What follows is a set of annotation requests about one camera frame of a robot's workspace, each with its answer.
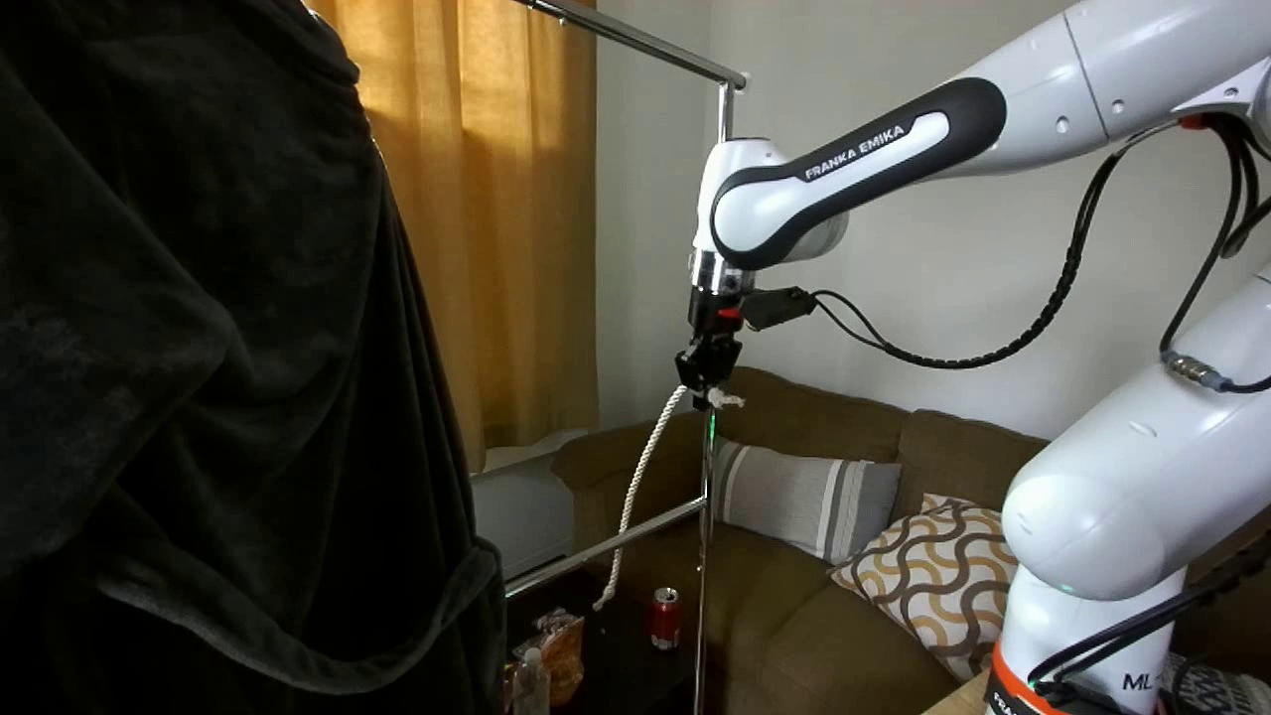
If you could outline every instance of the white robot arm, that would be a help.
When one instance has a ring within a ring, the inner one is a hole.
[[[1151,124],[1227,111],[1266,146],[1271,0],[1084,0],[945,86],[803,160],[716,143],[701,195],[701,285],[720,265],[816,258],[843,215],[933,173],[1029,169]],[[1184,567],[1271,503],[1271,393],[1212,372],[1271,372],[1271,269],[1060,432],[1011,487],[1021,559],[990,712],[1053,712],[1021,683],[1047,657],[1184,589]],[[1151,712],[1168,628],[1084,675],[1115,712]]]

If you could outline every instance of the can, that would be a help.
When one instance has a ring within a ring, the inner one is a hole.
[[[677,653],[679,646],[679,593],[677,589],[655,589],[651,606],[649,606],[649,644],[655,653]]]

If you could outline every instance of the orange curtain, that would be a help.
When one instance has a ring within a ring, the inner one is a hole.
[[[314,7],[362,68],[469,463],[592,424],[592,36],[521,0]]]

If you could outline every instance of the brown couch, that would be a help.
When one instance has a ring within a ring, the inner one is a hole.
[[[902,461],[893,515],[918,512],[922,493],[1000,503],[1011,475],[1040,440],[929,410],[893,410],[734,368],[720,432],[807,458]],[[558,471],[578,498],[578,549],[615,532],[631,463],[649,424],[590,432],[562,448]],[[701,493],[704,418],[679,412],[655,448],[640,515]],[[624,556],[624,589],[677,584],[696,606],[696,519],[671,526]],[[958,679],[873,602],[853,601],[827,564],[747,530],[720,526],[708,572],[708,702],[726,715],[918,715]],[[1271,575],[1253,579],[1190,620],[1180,653],[1203,663],[1271,675]]]

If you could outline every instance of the wall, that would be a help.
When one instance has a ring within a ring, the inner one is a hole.
[[[743,68],[738,136],[812,152],[971,68],[1059,0],[604,0],[649,30]],[[712,143],[716,86],[636,56],[602,72],[602,379],[604,422],[651,418],[689,339],[685,283],[696,169]],[[893,340],[967,359],[1004,346],[1047,307],[1097,160],[925,183],[852,215],[852,238],[765,285],[852,295]],[[1102,393],[1158,359],[1158,339],[1200,265],[1227,197],[1212,136],[1166,136],[1130,154],[1105,195],[1076,295],[1024,355],[972,368],[913,368],[803,316],[743,332],[743,360],[867,393],[1060,432]],[[1203,295],[1231,295],[1271,256],[1253,245]]]

